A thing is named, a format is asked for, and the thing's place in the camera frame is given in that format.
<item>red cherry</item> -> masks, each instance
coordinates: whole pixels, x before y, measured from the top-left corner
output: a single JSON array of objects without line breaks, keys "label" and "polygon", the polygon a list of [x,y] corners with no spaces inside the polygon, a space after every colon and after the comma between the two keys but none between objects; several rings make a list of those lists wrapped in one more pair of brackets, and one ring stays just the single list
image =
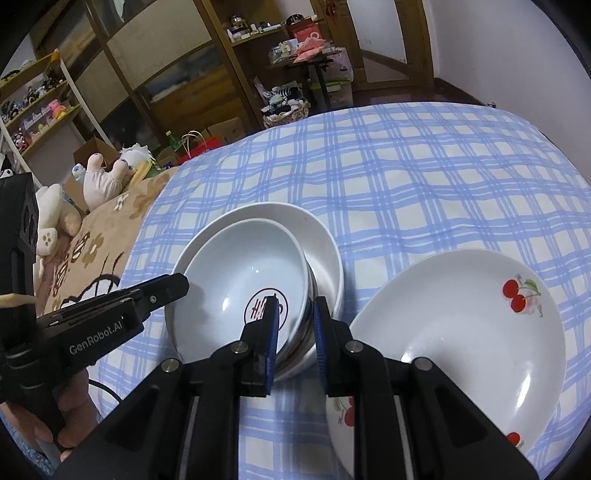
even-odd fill
[{"label": "red cherry", "polygon": [[509,440],[513,446],[517,447],[518,443],[521,441],[521,437],[519,436],[519,433],[511,432],[507,435],[507,440]]},{"label": "red cherry", "polygon": [[348,427],[355,425],[355,409],[353,407],[345,412],[345,425]]},{"label": "red cherry", "polygon": [[511,300],[511,308],[515,313],[523,312],[525,308],[525,297],[523,295],[517,295]]},{"label": "red cherry", "polygon": [[515,280],[507,280],[503,285],[503,295],[508,299],[513,299],[519,292],[519,284]]}]

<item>plastic storage bin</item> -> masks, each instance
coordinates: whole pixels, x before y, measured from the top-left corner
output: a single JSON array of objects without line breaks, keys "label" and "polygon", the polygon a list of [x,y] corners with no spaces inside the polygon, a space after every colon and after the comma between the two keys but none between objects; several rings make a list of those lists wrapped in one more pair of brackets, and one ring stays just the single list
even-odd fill
[{"label": "plastic storage bin", "polygon": [[[338,48],[338,53],[332,54],[329,58],[332,60],[326,66],[324,71],[325,82],[352,82],[355,79],[353,74],[353,67],[349,60],[347,49],[344,47]],[[318,75],[316,69],[310,65],[309,67],[310,81],[318,83]]]},{"label": "plastic storage bin", "polygon": [[[322,90],[320,90],[320,84],[313,83],[310,85],[310,89],[314,94],[316,105],[326,110]],[[351,90],[351,82],[327,82],[326,89],[329,92],[331,110],[340,110],[342,108],[353,107],[353,92]]]}]

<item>red bag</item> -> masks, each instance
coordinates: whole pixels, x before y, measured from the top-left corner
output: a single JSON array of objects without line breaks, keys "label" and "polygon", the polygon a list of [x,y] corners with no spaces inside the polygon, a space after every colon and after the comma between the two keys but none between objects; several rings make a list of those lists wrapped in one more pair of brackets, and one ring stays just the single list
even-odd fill
[{"label": "red bag", "polygon": [[306,18],[298,23],[294,23],[287,27],[287,30],[291,33],[291,35],[297,38],[298,42],[303,42],[308,37],[311,38],[322,38],[322,34],[320,33],[320,28],[310,18]]},{"label": "red bag", "polygon": [[[189,141],[191,138],[197,138],[199,136],[203,143],[196,147],[189,149]],[[210,150],[215,150],[216,148],[222,147],[222,141],[217,137],[211,137],[208,139],[203,138],[202,134],[195,130],[191,130],[188,134],[183,135],[181,139],[183,146],[185,147],[185,155],[178,159],[178,164],[182,165],[187,160],[191,160],[194,157],[201,155],[202,153],[209,152]]]}]

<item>white plate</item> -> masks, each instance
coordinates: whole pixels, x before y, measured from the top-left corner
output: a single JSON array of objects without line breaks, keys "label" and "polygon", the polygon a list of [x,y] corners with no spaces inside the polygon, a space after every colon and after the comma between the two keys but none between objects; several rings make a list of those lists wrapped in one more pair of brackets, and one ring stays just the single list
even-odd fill
[{"label": "white plate", "polygon": [[[522,298],[504,295],[509,280],[506,293],[517,286],[517,295],[532,295],[523,310]],[[427,257],[386,283],[350,328],[384,357],[429,357],[524,454],[558,403],[566,368],[558,308],[530,268],[500,253]],[[327,398],[330,439],[353,475],[349,408],[348,398]]]},{"label": "white plate", "polygon": [[265,297],[279,301],[278,357],[287,351],[308,311],[304,252],[279,223],[248,219],[222,229],[203,245],[184,275],[189,293],[174,302],[167,327],[183,362],[207,358],[262,318]]},{"label": "white plate", "polygon": [[[213,235],[228,225],[249,218],[273,220],[283,225],[294,235],[312,269],[318,287],[318,295],[326,297],[333,318],[340,318],[345,280],[343,264],[335,240],[328,229],[312,213],[289,203],[253,203],[215,219],[185,247],[174,266],[173,273],[184,272],[191,259]],[[167,327],[173,312],[172,305],[166,305],[164,308]],[[310,335],[307,344],[298,349],[293,358],[290,358],[288,367],[275,374],[274,381],[292,377],[313,365],[315,361],[316,346],[314,336]]]}]

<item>finger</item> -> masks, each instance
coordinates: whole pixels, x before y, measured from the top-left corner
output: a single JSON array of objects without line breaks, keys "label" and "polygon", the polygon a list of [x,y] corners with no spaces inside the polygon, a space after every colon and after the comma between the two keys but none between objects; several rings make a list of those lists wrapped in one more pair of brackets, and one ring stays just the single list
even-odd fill
[{"label": "finger", "polygon": [[72,453],[71,450],[64,450],[61,454],[60,454],[60,462],[65,462],[66,458],[68,458],[70,456],[70,454]]},{"label": "finger", "polygon": [[78,446],[98,424],[96,421],[97,414],[95,404],[92,403],[88,396],[81,406],[64,413],[66,428],[57,436],[60,445],[65,448]]},{"label": "finger", "polygon": [[85,368],[74,375],[59,394],[57,407],[62,412],[80,407],[88,397],[88,370]]},{"label": "finger", "polygon": [[37,416],[15,403],[3,403],[0,405],[6,416],[21,437],[33,448],[38,449],[36,439],[44,442],[53,441],[51,430]]}]

